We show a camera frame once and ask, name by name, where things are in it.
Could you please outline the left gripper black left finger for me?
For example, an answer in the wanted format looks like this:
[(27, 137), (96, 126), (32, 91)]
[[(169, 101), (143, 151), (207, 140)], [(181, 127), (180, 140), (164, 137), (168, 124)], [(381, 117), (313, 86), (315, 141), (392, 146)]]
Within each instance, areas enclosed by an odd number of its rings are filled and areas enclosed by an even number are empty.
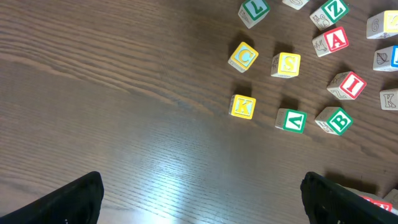
[(1, 224), (97, 224), (104, 197), (99, 172), (90, 172), (1, 217)]

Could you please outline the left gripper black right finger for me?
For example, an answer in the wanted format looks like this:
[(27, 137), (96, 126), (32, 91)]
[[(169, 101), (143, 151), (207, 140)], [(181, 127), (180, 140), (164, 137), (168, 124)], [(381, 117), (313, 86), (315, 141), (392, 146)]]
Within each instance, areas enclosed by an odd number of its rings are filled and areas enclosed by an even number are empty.
[(362, 197), (315, 172), (307, 172), (300, 189), (310, 224), (397, 224), (392, 205)]

